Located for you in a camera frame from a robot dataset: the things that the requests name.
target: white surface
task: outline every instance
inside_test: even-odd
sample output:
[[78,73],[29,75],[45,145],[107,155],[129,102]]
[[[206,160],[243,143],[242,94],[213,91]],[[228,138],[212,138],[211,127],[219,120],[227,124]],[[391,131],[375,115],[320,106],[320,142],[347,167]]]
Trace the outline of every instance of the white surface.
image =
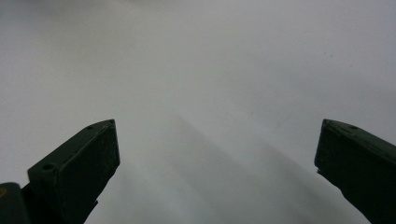
[[368,223],[315,174],[321,121],[395,138],[392,1],[0,2],[0,181],[114,118],[87,223]]

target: gray surface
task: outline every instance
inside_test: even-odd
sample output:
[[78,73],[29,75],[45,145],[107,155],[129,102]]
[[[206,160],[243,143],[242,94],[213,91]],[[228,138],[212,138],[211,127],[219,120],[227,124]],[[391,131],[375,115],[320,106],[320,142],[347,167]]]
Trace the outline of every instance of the gray surface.
[[367,223],[315,174],[321,121],[395,137],[391,1],[3,0],[0,181],[114,118],[87,223]]

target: dark object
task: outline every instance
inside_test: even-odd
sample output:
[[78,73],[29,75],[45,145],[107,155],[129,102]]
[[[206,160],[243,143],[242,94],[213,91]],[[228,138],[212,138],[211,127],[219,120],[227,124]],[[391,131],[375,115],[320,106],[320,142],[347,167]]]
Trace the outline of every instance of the dark object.
[[0,222],[84,223],[119,165],[115,121],[90,125],[31,167],[22,191],[0,185]]
[[318,173],[372,223],[396,223],[396,147],[342,122],[323,120]]

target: black plastic part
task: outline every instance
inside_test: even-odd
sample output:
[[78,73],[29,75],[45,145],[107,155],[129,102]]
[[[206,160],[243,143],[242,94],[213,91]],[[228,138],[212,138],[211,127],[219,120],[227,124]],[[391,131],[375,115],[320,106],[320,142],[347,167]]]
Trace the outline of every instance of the black plastic part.
[[396,223],[396,146],[325,119],[315,165],[372,223]]
[[84,223],[119,165],[114,119],[84,128],[28,170],[23,194],[32,222]]
[[0,184],[0,223],[30,224],[21,188],[16,183]]

